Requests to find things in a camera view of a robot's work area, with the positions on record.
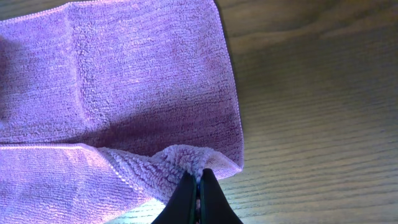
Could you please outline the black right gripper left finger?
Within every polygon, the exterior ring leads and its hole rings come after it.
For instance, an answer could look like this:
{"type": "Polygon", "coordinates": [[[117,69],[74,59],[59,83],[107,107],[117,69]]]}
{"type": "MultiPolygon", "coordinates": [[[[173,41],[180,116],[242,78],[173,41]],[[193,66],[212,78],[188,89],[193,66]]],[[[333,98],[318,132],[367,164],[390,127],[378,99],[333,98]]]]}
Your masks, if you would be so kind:
{"type": "Polygon", "coordinates": [[[197,181],[185,172],[167,205],[152,224],[194,224],[196,201],[197,181]]]}

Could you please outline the purple cloth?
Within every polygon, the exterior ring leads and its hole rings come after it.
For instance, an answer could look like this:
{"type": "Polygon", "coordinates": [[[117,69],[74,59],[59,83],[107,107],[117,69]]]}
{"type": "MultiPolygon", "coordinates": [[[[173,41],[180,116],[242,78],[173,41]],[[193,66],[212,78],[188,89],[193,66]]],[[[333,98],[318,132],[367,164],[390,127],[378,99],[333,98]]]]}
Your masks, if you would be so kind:
{"type": "Polygon", "coordinates": [[[105,223],[243,169],[213,1],[84,1],[1,22],[1,222],[105,223]]]}

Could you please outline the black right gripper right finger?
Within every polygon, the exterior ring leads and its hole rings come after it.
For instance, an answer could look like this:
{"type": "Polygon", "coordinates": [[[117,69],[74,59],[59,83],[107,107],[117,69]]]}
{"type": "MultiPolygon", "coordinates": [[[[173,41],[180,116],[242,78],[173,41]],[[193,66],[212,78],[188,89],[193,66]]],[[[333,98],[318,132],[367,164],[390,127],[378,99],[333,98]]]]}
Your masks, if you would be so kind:
{"type": "Polygon", "coordinates": [[[200,180],[200,223],[243,224],[229,206],[211,169],[204,169],[200,180]]]}

